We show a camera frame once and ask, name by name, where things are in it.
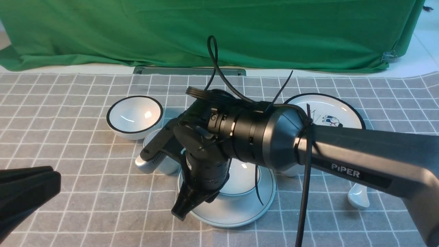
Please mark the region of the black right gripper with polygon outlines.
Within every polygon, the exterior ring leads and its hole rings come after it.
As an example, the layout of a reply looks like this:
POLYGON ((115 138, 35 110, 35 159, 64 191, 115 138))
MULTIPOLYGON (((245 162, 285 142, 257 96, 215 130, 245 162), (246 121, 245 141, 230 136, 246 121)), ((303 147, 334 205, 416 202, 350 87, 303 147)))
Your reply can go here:
POLYGON ((180 221, 202 203, 213 202, 229 178, 228 158, 217 136, 207 128, 233 102, 232 99, 196 100, 171 119, 141 151, 141 158, 146 161, 163 152, 180 162, 183 183, 171 209, 171 214, 180 221))

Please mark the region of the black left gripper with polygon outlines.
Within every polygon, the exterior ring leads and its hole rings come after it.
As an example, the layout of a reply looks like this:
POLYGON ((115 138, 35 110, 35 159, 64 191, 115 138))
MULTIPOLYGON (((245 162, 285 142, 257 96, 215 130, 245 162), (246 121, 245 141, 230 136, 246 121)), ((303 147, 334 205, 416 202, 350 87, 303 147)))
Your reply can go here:
POLYGON ((50 166, 1 170, 0 239, 60 191, 61 174, 50 166))

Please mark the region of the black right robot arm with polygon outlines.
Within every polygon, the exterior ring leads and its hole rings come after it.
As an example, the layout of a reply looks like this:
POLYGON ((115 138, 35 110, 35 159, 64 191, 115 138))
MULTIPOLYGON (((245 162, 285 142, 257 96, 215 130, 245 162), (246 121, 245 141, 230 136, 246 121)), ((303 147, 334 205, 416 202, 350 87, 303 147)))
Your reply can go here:
POLYGON ((401 198, 426 246, 438 246, 438 136, 318 126, 295 105, 220 97, 171 119, 136 164, 149 174, 166 156, 183 172, 171 209, 181 221, 215 200, 231 158, 277 171, 300 164, 401 198))

